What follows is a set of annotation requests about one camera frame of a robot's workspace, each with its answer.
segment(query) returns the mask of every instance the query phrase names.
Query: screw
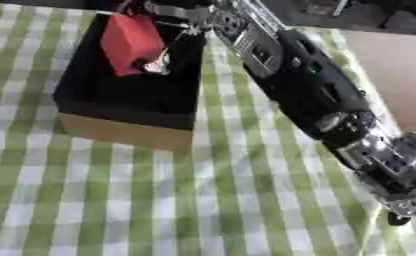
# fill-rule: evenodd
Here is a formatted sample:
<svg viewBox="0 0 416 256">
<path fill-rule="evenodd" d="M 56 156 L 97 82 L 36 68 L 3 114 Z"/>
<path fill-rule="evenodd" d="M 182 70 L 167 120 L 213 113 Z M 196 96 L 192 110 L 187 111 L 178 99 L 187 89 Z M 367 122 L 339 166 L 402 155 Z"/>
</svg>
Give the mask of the screw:
<svg viewBox="0 0 416 256">
<path fill-rule="evenodd" d="M 299 58 L 297 58 L 297 57 L 293 58 L 292 59 L 292 66 L 294 68 L 300 67 L 301 66 L 301 60 Z"/>
</svg>

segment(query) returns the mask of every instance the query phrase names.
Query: table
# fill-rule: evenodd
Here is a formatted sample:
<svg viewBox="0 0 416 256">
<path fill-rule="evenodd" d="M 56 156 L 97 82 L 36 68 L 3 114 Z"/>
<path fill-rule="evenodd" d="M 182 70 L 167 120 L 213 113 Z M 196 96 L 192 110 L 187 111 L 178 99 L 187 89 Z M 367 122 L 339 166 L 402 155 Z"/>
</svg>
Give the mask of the table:
<svg viewBox="0 0 416 256">
<path fill-rule="evenodd" d="M 0 255 L 416 255 L 211 36 L 193 150 L 72 138 L 51 93 L 93 13 L 0 5 Z M 340 31 L 304 29 L 367 90 Z"/>
</svg>

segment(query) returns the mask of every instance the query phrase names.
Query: black box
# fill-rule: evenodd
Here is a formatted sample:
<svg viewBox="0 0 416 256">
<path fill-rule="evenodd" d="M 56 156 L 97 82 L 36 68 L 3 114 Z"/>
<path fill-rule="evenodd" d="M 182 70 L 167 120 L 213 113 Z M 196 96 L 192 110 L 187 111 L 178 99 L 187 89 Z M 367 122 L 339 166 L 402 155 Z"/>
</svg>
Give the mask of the black box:
<svg viewBox="0 0 416 256">
<path fill-rule="evenodd" d="M 178 72 L 118 77 L 100 47 L 108 19 L 95 16 L 54 93 L 63 127 L 71 135 L 95 140 L 189 150 L 204 36 L 191 39 L 195 54 Z M 157 30 L 166 44 L 180 33 L 171 26 Z M 179 54 L 171 52 L 171 60 Z"/>
</svg>

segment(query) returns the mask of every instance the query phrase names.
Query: red cube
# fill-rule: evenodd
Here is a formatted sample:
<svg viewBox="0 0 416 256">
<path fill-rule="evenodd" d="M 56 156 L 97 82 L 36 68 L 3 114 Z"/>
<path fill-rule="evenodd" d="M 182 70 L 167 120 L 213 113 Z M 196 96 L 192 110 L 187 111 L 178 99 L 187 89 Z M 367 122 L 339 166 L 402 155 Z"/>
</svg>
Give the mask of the red cube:
<svg viewBox="0 0 416 256">
<path fill-rule="evenodd" d="M 140 58 L 155 61 L 165 47 L 149 16 L 120 13 L 111 15 L 101 46 L 118 76 L 140 73 L 132 63 Z"/>
</svg>

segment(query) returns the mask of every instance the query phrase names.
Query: tablecloth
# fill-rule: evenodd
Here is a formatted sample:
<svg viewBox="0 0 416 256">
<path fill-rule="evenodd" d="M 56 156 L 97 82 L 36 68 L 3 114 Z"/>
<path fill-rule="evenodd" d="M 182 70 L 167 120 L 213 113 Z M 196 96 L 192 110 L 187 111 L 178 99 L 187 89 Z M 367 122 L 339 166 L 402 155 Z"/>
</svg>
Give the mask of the tablecloth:
<svg viewBox="0 0 416 256">
<path fill-rule="evenodd" d="M 191 152 L 65 134 L 51 93 L 92 17 L 0 5 L 0 255 L 416 255 L 416 219 L 390 227 L 212 35 Z M 303 31 L 396 130 L 340 31 Z"/>
</svg>

